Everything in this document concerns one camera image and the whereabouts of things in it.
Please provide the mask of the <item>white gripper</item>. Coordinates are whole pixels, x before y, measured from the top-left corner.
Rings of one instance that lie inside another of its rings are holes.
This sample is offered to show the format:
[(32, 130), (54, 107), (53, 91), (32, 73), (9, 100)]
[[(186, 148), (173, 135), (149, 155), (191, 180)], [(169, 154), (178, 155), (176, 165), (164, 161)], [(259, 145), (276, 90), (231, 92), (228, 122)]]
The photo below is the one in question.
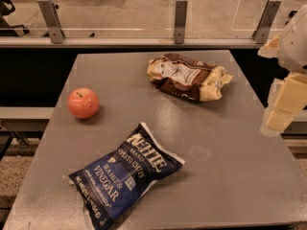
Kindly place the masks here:
[(282, 34), (258, 50), (258, 55), (277, 57), (279, 65), (291, 71), (284, 80), (273, 81), (260, 126), (263, 135), (278, 136), (307, 105), (307, 76), (301, 74), (307, 73), (307, 5), (297, 11)]

